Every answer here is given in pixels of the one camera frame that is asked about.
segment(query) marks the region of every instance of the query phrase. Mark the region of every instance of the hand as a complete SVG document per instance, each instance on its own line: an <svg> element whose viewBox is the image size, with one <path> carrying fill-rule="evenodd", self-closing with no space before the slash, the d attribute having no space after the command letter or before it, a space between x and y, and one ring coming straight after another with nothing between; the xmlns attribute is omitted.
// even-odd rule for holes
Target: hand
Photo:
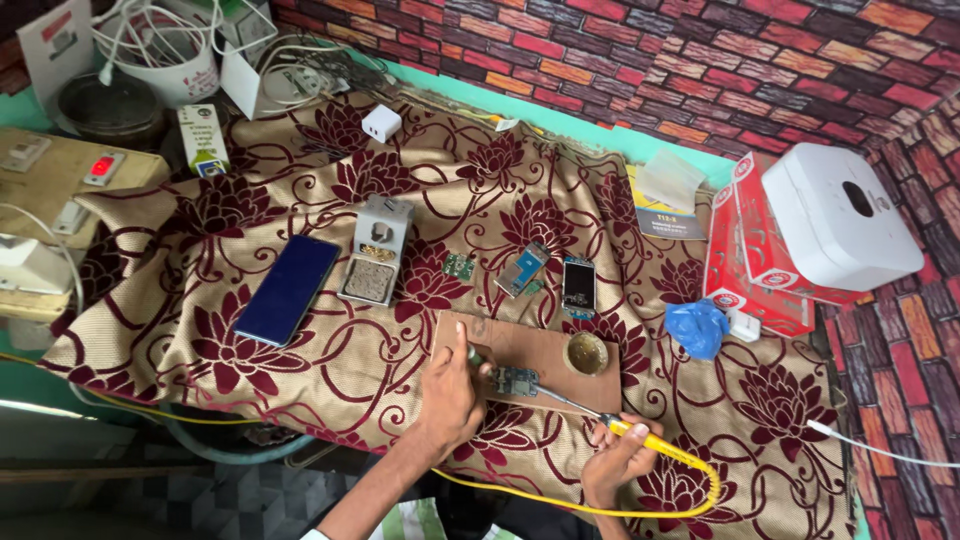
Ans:
<svg viewBox="0 0 960 540"><path fill-rule="evenodd" d="M407 430L427 445L436 463L469 441L480 427L487 414L487 402L480 391L481 379L488 377L492 370L493 363L489 360L479 368L469 365L467 328L458 322L456 350L444 347L423 371L423 407L420 417Z"/></svg>
<svg viewBox="0 0 960 540"><path fill-rule="evenodd" d="M622 437L600 423L593 428L590 443L597 445L599 452L587 460L580 475L584 499L593 508L612 510L621 485L654 469L657 451L644 447L643 441L651 430L663 436L663 426L626 412L620 413L620 418L634 424Z"/></svg>

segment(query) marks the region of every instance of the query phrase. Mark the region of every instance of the red indicator light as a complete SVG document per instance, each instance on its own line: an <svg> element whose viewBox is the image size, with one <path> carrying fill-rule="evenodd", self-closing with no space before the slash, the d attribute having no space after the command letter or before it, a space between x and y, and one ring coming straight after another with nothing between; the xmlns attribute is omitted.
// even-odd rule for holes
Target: red indicator light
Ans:
<svg viewBox="0 0 960 540"><path fill-rule="evenodd" d="M107 174L107 171L110 170L111 165L113 165L113 158L100 158L96 163L93 163L92 167L90 167L90 174L95 176L103 176Z"/></svg>

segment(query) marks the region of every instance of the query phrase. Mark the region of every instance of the white charger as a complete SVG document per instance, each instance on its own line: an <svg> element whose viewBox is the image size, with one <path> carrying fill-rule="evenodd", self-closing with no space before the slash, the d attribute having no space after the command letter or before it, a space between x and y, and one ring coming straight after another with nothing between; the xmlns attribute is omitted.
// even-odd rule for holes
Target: white charger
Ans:
<svg viewBox="0 0 960 540"><path fill-rule="evenodd" d="M383 105L377 105L376 109L364 117L361 125L367 135L379 142L387 142L387 139L394 136L396 130L400 129L401 123L399 114Z"/></svg>
<svg viewBox="0 0 960 540"><path fill-rule="evenodd" d="M760 339L760 320L739 309L727 310L727 322L730 323L730 335L747 343Z"/></svg>

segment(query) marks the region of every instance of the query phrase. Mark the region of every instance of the beige fabric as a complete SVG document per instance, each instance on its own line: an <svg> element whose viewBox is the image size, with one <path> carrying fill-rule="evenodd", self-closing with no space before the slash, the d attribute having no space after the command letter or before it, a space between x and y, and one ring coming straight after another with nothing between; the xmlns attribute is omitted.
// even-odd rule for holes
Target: beige fabric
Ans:
<svg viewBox="0 0 960 540"><path fill-rule="evenodd" d="M850 536L840 445L803 428L809 418L836 418L825 363L802 342L776 337L749 346L731 338L713 362L680 352L663 329L664 303L698 297L706 244L638 233L619 155L590 158L524 126L496 134L404 102L393 103L401 131L381 145L360 129L373 105L352 94L236 122L226 129L231 174L85 195L112 232L97 253L113 257L84 264L88 290L112 286L103 281L110 260L123 279L72 324L44 367L123 397L240 412L382 453L417 418L436 310L513 322L522 313L523 324L617 341L623 409L663 423L667 440L723 477L707 514L631 520L636 533ZM327 164L330 149L347 156ZM416 205L391 308L334 294L358 204L372 193ZM706 226L706 197L697 210ZM291 234L336 243L342 256L294 342L278 350L229 328ZM545 290L511 300L493 279L533 240L553 254L540 274ZM475 257L471 282L441 272L451 252ZM560 309L567 255L596 264L592 321ZM591 427L575 414L492 405L446 468L579 503ZM621 491L621 503L686 509L707 487L698 472L660 458Z"/></svg>

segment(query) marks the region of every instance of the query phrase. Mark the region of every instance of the blue phone screen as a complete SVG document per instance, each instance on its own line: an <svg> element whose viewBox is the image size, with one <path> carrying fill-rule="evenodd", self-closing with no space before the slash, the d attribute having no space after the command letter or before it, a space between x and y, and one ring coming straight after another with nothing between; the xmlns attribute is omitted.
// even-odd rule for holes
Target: blue phone screen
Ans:
<svg viewBox="0 0 960 540"><path fill-rule="evenodd" d="M340 248L333 244L302 234L291 236L233 331L278 347L289 343L338 253Z"/></svg>

